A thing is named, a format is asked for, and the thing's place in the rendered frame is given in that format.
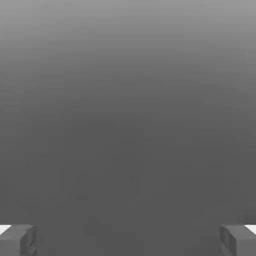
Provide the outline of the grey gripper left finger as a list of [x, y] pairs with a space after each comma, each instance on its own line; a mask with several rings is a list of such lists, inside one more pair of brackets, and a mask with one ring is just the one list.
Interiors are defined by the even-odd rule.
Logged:
[[0, 224], [0, 256], [38, 256], [37, 227]]

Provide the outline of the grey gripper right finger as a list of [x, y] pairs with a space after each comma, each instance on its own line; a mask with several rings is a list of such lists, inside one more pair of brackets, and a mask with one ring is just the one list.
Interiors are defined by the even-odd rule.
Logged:
[[256, 256], [256, 224], [221, 225], [219, 256]]

